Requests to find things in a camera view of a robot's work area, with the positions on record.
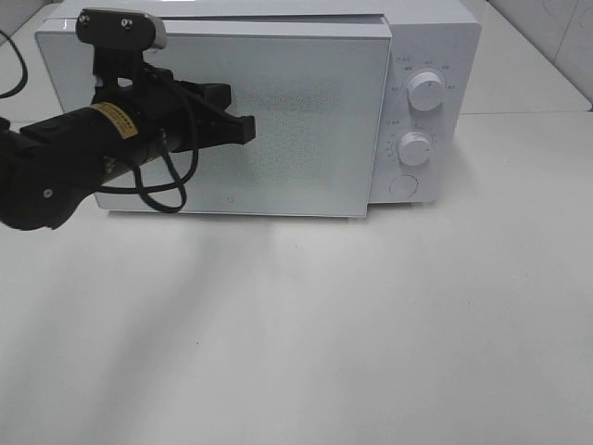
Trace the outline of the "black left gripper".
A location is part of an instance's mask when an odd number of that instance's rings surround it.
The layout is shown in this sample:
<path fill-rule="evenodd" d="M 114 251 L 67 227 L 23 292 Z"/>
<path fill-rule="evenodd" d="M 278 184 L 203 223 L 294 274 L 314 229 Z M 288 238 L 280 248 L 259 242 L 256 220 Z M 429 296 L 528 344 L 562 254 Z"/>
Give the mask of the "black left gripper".
<path fill-rule="evenodd" d="M 75 32 L 94 47 L 95 94 L 87 108 L 87 154 L 94 162 L 148 162 L 195 149 L 193 87 L 144 60 L 145 50 L 166 47 L 162 19 L 84 8 Z"/>

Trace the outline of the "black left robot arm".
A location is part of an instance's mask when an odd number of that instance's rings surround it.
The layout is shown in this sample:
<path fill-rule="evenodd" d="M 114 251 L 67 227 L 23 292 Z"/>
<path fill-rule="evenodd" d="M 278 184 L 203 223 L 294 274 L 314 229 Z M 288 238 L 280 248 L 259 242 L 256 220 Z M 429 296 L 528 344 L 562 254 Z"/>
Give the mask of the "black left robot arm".
<path fill-rule="evenodd" d="M 180 211 L 197 170 L 198 125 L 189 91 L 144 59 L 166 44 L 162 19 L 85 8 L 75 32 L 93 51 L 93 98 L 17 132 L 1 121 L 2 223 L 56 229 L 97 192 Z"/>

